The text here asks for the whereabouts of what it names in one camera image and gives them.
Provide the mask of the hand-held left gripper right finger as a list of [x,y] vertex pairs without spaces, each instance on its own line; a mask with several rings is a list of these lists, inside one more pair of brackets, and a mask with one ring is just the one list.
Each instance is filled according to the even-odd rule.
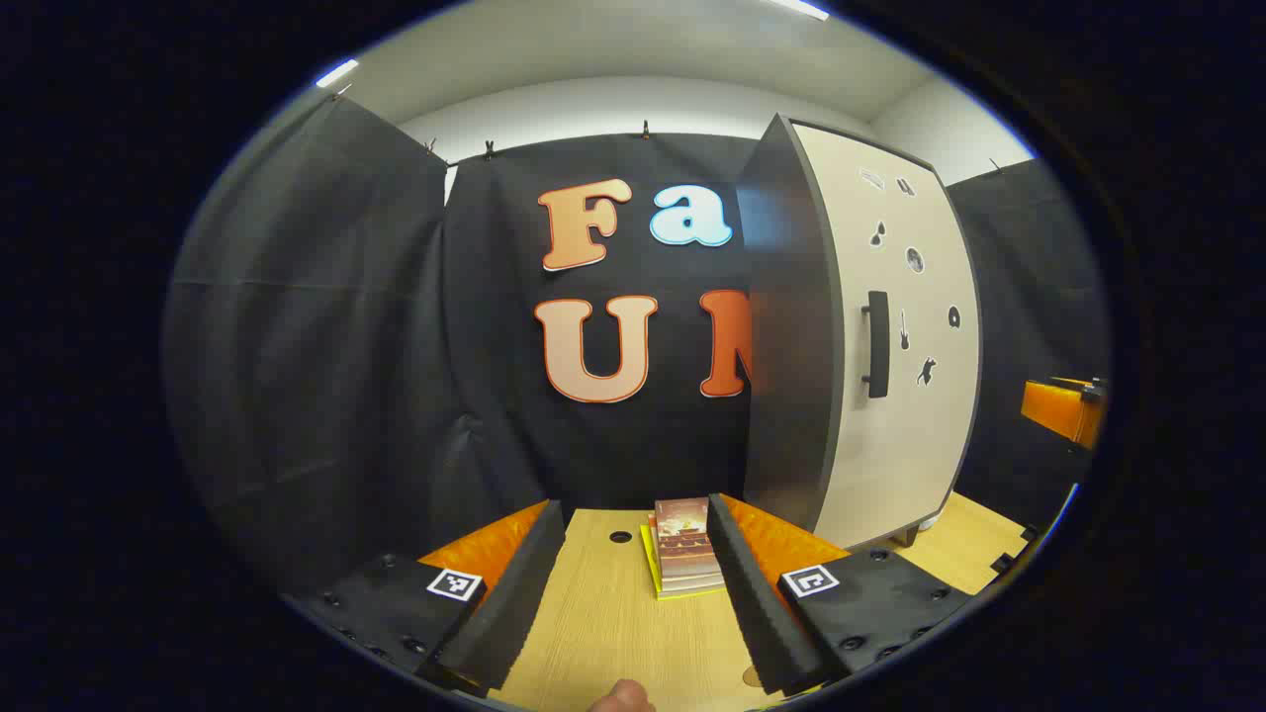
[[968,602],[890,547],[846,552],[723,492],[708,499],[708,533],[767,693],[809,692],[886,663]]

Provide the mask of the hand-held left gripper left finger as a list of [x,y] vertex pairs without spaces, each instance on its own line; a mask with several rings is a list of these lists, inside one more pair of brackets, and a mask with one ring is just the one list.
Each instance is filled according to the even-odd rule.
[[561,500],[538,500],[425,556],[384,552],[285,599],[377,666],[484,698],[523,652],[565,524]]

